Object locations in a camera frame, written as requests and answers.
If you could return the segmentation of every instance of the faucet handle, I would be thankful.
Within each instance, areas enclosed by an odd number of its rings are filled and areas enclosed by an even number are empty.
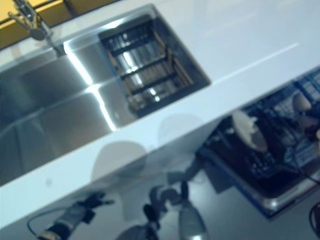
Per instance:
[[[8,16],[10,19],[15,20],[22,27],[27,29],[28,31],[31,29],[25,21],[22,21],[17,15],[13,14],[11,11],[8,12]]]
[[[50,36],[50,34],[45,31],[44,26],[42,26],[43,22],[41,19],[38,19],[38,15],[33,16],[33,20],[31,22],[32,27],[29,26],[25,21],[22,21],[17,15],[14,15],[12,12],[8,12],[8,16],[9,18],[19,23],[26,30],[28,30],[30,37],[35,40],[42,41],[46,39],[47,36]]]

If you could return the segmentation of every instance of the gray floor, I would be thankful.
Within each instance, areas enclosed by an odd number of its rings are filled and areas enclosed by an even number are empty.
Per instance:
[[[82,224],[70,240],[114,240],[127,228],[146,222],[142,206],[148,203],[152,187],[166,184],[169,172],[184,171],[190,160],[167,164],[158,174],[143,174],[131,178],[123,174],[122,179],[129,184],[114,188],[108,198],[115,204],[97,209],[96,217],[90,225]],[[219,175],[210,164],[189,182],[190,199],[201,213],[211,240],[316,240],[309,222],[308,212],[320,200],[320,191],[315,192],[273,221],[265,219],[258,210],[228,181]],[[62,206],[70,203],[60,202]],[[45,216],[32,223],[36,232],[43,230],[61,212]],[[161,220],[160,240],[178,240],[178,211],[170,212]],[[1,240],[34,240],[26,228],[26,220],[21,220],[2,229]]]

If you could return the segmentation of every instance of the dishwasher rack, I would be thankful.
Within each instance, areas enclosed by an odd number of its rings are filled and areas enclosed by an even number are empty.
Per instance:
[[[151,23],[122,31],[102,44],[121,78],[131,110],[140,116],[194,85]]]
[[[303,168],[312,161],[320,160],[319,143],[308,140],[297,122],[293,108],[293,98],[297,94],[303,94],[312,104],[312,114],[320,121],[320,68],[242,109],[257,119],[256,124],[264,137],[274,145],[264,154],[248,148],[242,156],[252,177],[268,179],[283,171],[284,166]],[[222,141],[230,151],[237,152],[239,149],[228,142],[230,135],[234,134],[231,117],[227,117],[206,145],[214,146]]]

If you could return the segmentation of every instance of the stainless steel sink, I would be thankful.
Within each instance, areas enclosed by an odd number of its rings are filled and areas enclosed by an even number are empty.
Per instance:
[[[152,5],[0,73],[0,184],[210,82]]]

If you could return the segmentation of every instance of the kitchen counter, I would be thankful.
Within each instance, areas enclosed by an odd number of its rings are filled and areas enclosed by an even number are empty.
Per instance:
[[[55,40],[147,3],[155,5],[211,85],[3,185],[0,229],[320,64],[318,0],[123,0],[53,28]],[[45,48],[26,39],[2,50],[0,71]]]

